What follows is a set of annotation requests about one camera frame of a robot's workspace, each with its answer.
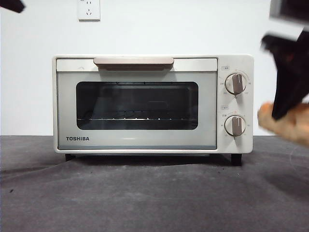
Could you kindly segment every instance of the toshiba logo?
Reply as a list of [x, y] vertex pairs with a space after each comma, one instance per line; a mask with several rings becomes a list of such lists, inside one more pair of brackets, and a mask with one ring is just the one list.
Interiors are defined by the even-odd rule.
[[87, 141], [89, 137], [66, 137], [67, 141]]

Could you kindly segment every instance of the control panel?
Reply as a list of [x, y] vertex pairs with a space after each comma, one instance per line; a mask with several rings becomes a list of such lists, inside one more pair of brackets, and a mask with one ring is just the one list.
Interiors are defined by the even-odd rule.
[[253, 146], [253, 58], [218, 59], [218, 135], [223, 151], [249, 153]]

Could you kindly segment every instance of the oven foot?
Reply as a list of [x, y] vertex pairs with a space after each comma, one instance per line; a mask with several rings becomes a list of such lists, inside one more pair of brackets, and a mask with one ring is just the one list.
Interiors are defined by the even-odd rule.
[[74, 158], [76, 158], [75, 155], [66, 154], [66, 162], [67, 162], [67, 161], [70, 161], [70, 160], [72, 160], [72, 159], [74, 159]]
[[241, 166], [242, 154], [231, 154], [231, 163], [233, 166]]

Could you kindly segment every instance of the white wall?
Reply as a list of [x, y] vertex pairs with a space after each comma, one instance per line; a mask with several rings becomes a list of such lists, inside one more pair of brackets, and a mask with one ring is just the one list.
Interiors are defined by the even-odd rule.
[[[101, 0], [100, 22], [79, 22], [77, 0], [24, 0], [1, 9], [1, 134], [51, 135], [55, 54], [251, 54], [254, 115], [274, 99], [276, 69], [260, 49], [267, 31], [301, 27], [269, 20], [270, 0]], [[254, 122], [254, 134], [267, 134]]]

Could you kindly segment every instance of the timer knob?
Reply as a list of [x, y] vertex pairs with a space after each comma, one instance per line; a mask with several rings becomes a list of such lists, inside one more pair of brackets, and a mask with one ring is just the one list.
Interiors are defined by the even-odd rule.
[[225, 121], [224, 127], [229, 135], [237, 137], [245, 132], [246, 123], [240, 116], [231, 116]]
[[242, 74], [240, 73], [232, 74], [228, 76], [227, 79], [225, 80], [225, 88], [231, 94], [235, 95], [240, 94], [245, 90], [247, 85], [246, 82], [247, 81]]

